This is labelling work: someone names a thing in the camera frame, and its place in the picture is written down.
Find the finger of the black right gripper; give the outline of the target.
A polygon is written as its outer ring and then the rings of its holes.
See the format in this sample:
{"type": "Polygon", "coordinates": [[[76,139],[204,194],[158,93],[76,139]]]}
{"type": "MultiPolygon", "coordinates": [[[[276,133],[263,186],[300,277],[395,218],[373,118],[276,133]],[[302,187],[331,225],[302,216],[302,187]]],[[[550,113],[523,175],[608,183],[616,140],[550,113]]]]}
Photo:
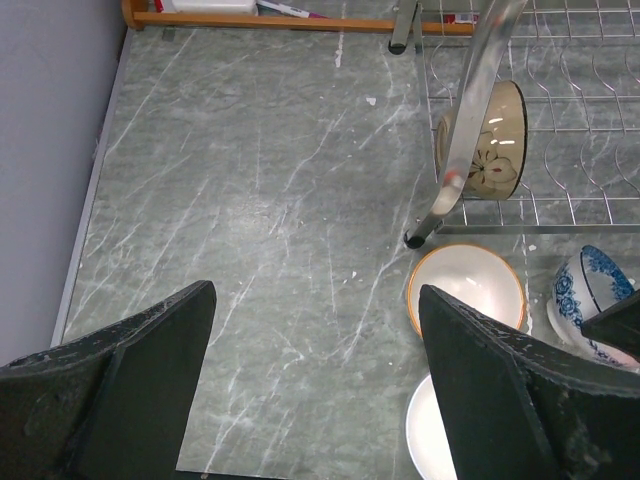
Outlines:
{"type": "Polygon", "coordinates": [[[596,346],[611,347],[607,359],[597,355],[592,348],[581,356],[592,362],[618,366],[639,367],[639,291],[614,304],[595,317],[583,322],[582,337],[596,346]]]}

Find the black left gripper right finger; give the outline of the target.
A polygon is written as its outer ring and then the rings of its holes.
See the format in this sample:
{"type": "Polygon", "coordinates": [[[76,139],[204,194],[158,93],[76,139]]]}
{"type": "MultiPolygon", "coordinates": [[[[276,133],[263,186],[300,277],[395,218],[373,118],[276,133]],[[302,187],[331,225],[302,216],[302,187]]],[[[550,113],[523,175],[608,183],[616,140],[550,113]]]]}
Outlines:
{"type": "Polygon", "coordinates": [[[424,285],[419,318],[460,479],[636,479],[639,376],[424,285]]]}

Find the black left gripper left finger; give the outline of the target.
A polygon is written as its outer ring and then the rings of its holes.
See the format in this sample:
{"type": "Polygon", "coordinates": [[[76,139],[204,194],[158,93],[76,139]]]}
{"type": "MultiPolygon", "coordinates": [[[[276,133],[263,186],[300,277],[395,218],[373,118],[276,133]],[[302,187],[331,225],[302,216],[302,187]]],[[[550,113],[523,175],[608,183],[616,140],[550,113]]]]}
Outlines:
{"type": "Polygon", "coordinates": [[[170,479],[216,309],[209,280],[1,369],[4,479],[170,479]]]}

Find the blue floral bowl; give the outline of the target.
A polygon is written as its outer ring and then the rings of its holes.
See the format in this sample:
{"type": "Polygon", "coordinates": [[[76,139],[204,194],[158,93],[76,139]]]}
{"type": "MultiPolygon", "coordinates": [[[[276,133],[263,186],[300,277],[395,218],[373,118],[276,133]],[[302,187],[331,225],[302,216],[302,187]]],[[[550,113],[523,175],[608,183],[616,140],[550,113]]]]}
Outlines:
{"type": "Polygon", "coordinates": [[[607,308],[630,297],[632,283],[602,250],[585,245],[558,269],[547,302],[547,315],[556,334],[590,360],[637,369],[628,354],[585,337],[582,325],[607,308]]]}

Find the black bowl beige flower exterior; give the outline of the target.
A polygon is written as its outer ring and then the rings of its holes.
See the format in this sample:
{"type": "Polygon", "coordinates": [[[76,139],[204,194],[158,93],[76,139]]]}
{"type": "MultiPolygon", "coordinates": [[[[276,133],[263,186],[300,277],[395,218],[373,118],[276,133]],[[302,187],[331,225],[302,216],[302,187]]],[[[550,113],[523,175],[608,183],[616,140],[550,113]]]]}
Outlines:
{"type": "Polygon", "coordinates": [[[528,115],[512,80],[494,84],[463,190],[466,196],[506,200],[518,187],[526,162],[528,115]]]}

